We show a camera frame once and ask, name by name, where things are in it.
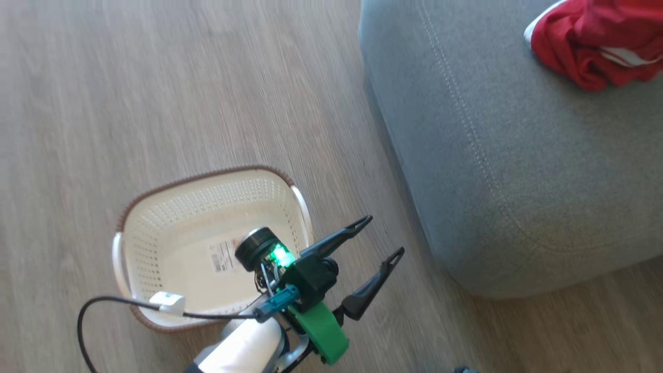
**red cloth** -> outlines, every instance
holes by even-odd
[[[543,64],[586,90],[649,81],[663,71],[663,0],[567,0],[537,22],[531,45]],[[601,47],[662,59],[626,67],[605,58]]]

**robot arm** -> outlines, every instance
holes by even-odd
[[[354,237],[372,220],[366,216],[302,252],[299,259],[268,229],[251,232],[238,245],[235,257],[247,271],[256,273],[256,285],[264,289],[256,306],[243,314],[256,316],[231,321],[220,343],[206,348],[185,373],[285,373],[311,352],[332,365],[348,348],[343,333],[343,316],[358,321],[391,271],[404,254],[398,249],[380,270],[341,305],[330,311],[322,302],[338,276],[338,265],[328,256]],[[281,324],[272,316],[280,314],[300,335],[296,348],[289,350]]]

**basket handle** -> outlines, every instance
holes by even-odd
[[[115,273],[115,280],[117,281],[117,287],[120,289],[120,294],[125,298],[133,298],[127,284],[127,278],[124,276],[124,269],[122,268],[122,232],[115,233],[111,253],[113,256],[113,272]]]
[[[306,247],[311,246],[314,242],[313,239],[313,224],[311,223],[311,214],[308,212],[308,207],[306,206],[306,201],[304,200],[304,196],[302,196],[302,193],[299,191],[299,188],[296,186],[292,185],[290,187],[292,192],[294,193],[295,198],[297,198],[297,203],[299,204],[299,209],[302,212],[302,217],[304,218],[304,227],[306,229]]]

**wooden floor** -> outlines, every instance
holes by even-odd
[[[329,304],[408,250],[364,319],[346,324],[345,357],[298,372],[662,371],[662,259],[501,302],[470,297],[434,264],[365,91],[359,7],[2,2],[2,371],[84,372],[76,314],[117,294],[110,241],[125,205],[247,163],[296,181],[318,237],[375,216],[336,254]],[[158,335],[106,305],[85,337],[100,372],[180,372],[220,328]]]

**sofa cushion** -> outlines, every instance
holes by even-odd
[[[537,63],[552,0],[364,0],[367,77],[428,243],[518,297],[663,254],[663,79],[585,92]]]

